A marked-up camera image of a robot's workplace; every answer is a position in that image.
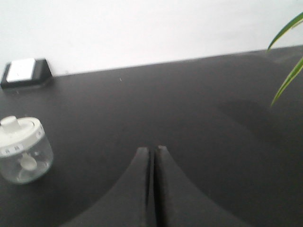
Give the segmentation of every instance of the white lid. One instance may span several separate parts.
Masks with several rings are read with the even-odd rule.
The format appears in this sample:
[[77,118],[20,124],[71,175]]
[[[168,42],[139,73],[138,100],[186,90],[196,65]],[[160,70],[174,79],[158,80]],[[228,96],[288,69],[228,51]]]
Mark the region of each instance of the white lid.
[[17,119],[9,116],[0,123],[0,158],[31,148],[45,135],[42,124],[35,117]]

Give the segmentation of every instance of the green leaf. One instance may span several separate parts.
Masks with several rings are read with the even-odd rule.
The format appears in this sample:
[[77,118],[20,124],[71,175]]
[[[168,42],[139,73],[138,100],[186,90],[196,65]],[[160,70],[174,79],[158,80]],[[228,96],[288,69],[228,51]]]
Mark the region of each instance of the green leaf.
[[293,81],[293,79],[299,74],[299,72],[303,69],[303,57],[298,61],[293,70],[288,74],[283,84],[277,91],[273,101],[271,102],[271,106],[276,102],[276,100],[280,97],[282,92],[287,88],[287,86]]
[[296,16],[294,19],[292,19],[287,25],[285,25],[281,31],[274,37],[274,39],[269,44],[267,50],[271,48],[271,46],[290,28],[296,27],[298,24],[300,24],[303,21],[303,12],[300,13],[298,16]]

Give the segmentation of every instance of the white knob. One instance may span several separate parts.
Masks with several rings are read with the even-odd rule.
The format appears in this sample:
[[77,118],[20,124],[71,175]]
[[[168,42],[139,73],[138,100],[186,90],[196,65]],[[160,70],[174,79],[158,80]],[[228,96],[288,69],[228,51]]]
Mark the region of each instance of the white knob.
[[0,123],[6,133],[16,132],[21,129],[15,116],[5,117],[0,121]]
[[29,154],[24,153],[22,154],[22,159],[20,160],[20,165],[27,171],[34,171],[37,169],[37,162],[36,160],[31,157]]

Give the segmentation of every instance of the black object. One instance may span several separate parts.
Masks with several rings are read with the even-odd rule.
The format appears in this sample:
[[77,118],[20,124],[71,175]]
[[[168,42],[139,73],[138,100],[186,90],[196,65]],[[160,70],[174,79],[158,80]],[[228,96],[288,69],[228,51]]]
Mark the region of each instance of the black object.
[[21,86],[29,86],[29,85],[38,85],[46,82],[49,78],[52,77],[52,73],[49,69],[46,59],[36,60],[32,78],[30,80],[21,80],[16,82],[8,82],[7,76],[9,72],[11,63],[7,64],[4,70],[4,74],[1,81],[2,88],[9,87],[21,87]]
[[76,218],[117,182],[138,146],[166,144],[190,181],[239,219],[302,227],[303,77],[269,108],[302,54],[297,46],[0,89],[0,119],[37,117],[55,158],[29,185],[0,177],[0,226]]
[[95,205],[62,227],[144,227],[150,180],[150,152],[138,148],[126,172]]
[[157,221],[164,227],[248,227],[198,190],[164,146],[155,154]]

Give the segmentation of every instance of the plastic container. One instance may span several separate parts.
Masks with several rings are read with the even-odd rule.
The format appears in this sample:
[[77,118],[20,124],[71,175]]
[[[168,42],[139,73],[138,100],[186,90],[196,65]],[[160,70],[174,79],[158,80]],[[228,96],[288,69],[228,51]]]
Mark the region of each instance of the plastic container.
[[40,121],[9,116],[0,123],[2,176],[12,183],[24,184],[44,175],[53,163],[53,151]]

